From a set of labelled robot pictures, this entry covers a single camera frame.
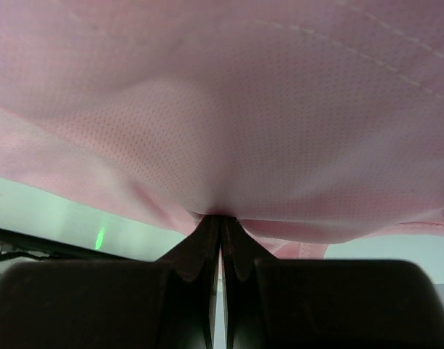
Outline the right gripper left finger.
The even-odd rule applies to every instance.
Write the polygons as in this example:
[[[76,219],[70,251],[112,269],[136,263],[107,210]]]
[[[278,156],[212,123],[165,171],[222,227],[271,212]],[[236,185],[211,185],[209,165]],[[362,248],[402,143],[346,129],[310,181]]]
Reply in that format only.
[[[0,348],[211,348],[219,228],[142,262],[0,228]]]

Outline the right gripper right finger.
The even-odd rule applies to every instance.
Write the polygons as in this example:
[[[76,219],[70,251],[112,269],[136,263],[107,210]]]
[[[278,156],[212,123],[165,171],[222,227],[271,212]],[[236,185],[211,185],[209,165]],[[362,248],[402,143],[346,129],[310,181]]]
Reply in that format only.
[[[221,218],[229,348],[444,348],[431,281],[402,260],[279,259]]]

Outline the pink t shirt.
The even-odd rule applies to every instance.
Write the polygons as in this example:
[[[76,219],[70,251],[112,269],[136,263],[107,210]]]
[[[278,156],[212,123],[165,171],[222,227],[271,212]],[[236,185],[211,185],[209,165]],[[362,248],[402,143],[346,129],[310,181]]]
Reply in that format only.
[[[444,1],[0,1],[0,177],[286,258],[444,236]]]

